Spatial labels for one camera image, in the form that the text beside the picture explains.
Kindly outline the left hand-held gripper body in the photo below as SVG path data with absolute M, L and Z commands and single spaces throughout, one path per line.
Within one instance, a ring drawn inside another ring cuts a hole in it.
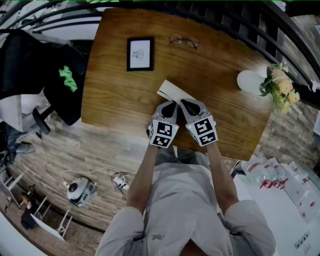
M 168 148 L 175 138 L 177 125 L 178 104 L 167 101 L 157 106 L 150 125 L 148 126 L 149 144 L 158 148 Z

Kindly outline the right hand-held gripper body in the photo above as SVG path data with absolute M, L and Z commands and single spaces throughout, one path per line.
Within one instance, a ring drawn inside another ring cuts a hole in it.
M 186 120 L 185 127 L 200 147 L 218 140 L 216 122 L 203 102 L 188 98 L 181 99 L 180 107 Z

